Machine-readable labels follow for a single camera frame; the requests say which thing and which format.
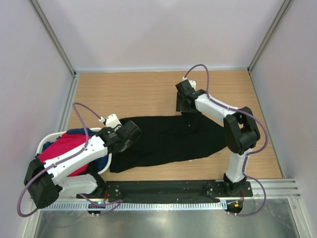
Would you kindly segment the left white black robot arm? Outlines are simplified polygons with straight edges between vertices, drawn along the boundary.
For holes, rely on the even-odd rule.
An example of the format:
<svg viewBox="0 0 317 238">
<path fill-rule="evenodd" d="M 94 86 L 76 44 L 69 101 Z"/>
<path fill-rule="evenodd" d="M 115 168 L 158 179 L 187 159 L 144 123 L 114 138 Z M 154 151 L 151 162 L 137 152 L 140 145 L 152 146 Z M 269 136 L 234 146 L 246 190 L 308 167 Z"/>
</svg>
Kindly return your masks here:
<svg viewBox="0 0 317 238">
<path fill-rule="evenodd" d="M 104 195 L 105 186 L 92 175 L 70 177 L 69 175 L 98 158 L 111 158 L 134 144 L 141 130 L 132 121 L 115 128 L 103 127 L 84 144 L 60 156 L 41 162 L 30 162 L 25 176 L 25 190 L 29 192 L 38 209 L 53 204 L 61 194 L 90 194 L 94 198 Z"/>
</svg>

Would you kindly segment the black t shirt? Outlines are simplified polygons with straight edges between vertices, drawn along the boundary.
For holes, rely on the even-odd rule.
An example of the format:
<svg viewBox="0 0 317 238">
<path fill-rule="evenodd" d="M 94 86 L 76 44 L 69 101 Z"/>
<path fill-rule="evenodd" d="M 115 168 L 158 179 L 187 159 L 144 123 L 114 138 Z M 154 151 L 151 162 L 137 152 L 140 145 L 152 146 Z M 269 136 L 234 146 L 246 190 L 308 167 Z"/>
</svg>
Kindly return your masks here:
<svg viewBox="0 0 317 238">
<path fill-rule="evenodd" d="M 202 113 L 131 117 L 120 122 L 130 120 L 142 135 L 131 147 L 112 157 L 112 173 L 205 158 L 226 147 L 223 127 Z"/>
</svg>

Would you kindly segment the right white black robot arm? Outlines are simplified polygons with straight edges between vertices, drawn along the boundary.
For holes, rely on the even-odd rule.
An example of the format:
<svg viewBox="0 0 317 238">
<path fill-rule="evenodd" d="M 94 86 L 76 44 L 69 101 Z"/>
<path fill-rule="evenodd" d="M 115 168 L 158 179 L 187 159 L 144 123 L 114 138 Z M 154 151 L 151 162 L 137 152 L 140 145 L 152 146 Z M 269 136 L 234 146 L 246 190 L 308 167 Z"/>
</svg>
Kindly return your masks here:
<svg viewBox="0 0 317 238">
<path fill-rule="evenodd" d="M 261 138 L 250 108 L 237 108 L 225 104 L 205 90 L 196 90 L 196 83 L 184 79 L 175 85 L 178 112 L 207 114 L 222 123 L 224 138 L 230 150 L 229 166 L 223 175 L 223 190 L 229 196 L 240 193 L 246 182 L 247 156 Z"/>
</svg>

